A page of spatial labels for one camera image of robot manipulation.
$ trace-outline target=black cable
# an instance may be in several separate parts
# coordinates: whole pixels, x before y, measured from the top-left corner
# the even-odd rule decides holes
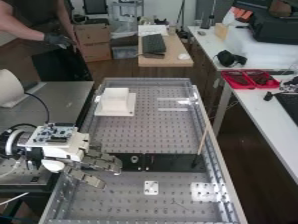
[[[26,93],[28,96],[32,96],[36,100],[39,100],[40,101],[40,103],[44,105],[44,108],[46,108],[46,111],[47,111],[47,121],[46,121],[46,124],[48,124],[50,123],[50,109],[48,109],[48,107],[47,107],[47,105],[46,105],[46,103],[44,103],[44,101],[36,96],[36,95],[34,95],[34,94],[31,94],[31,93]]]
[[[28,126],[28,127],[32,127],[32,128],[38,128],[38,126],[35,126],[34,124],[28,124],[28,123],[22,123],[22,124],[16,124],[14,125],[12,127],[8,128],[10,129],[14,129],[14,128],[18,128],[20,126]]]

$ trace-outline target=paper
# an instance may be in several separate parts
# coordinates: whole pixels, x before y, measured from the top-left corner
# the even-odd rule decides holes
[[[169,36],[165,25],[143,25],[139,26],[139,36],[144,37],[153,34],[161,34]]]
[[[0,106],[6,106],[24,96],[24,89],[16,76],[7,70],[0,70]]]

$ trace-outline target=perforated metal surface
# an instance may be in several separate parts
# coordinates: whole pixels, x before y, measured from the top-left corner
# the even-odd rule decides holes
[[[130,91],[138,94],[135,117],[95,118],[94,144],[102,143],[108,153],[196,154],[189,89],[135,86]]]
[[[221,221],[216,203],[192,200],[191,184],[207,182],[207,174],[126,172],[120,176],[108,173],[100,176],[107,189],[82,184],[67,219]],[[144,194],[147,180],[159,181],[157,196]]]
[[[12,159],[6,161],[3,160],[0,162],[2,167],[0,173],[3,174],[11,171],[14,165],[15,160]],[[27,169],[26,163],[23,163],[14,173],[2,178],[0,188],[6,189],[6,191],[10,191],[10,189],[7,189],[7,186],[11,185],[46,186],[51,178],[51,175],[52,175],[51,172],[43,167],[39,170],[30,171]]]

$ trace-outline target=cardboard box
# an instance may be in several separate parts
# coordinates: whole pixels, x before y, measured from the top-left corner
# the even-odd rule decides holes
[[[216,23],[216,35],[221,38],[221,40],[224,41],[227,39],[227,35],[228,35],[228,27],[223,24],[223,23]]]
[[[106,24],[76,25],[75,30],[82,44],[111,41],[111,30]]]
[[[110,43],[94,43],[82,45],[82,51],[86,62],[112,59]]]
[[[111,60],[110,26],[106,24],[76,25],[75,31],[86,62]]]

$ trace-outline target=red tray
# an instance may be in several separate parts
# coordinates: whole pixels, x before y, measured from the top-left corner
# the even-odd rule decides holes
[[[255,89],[256,83],[249,78],[248,75],[244,74],[243,71],[223,71],[223,78],[231,84],[233,89]]]
[[[260,89],[276,89],[280,87],[280,82],[261,70],[245,70],[245,76],[249,77],[256,87]]]

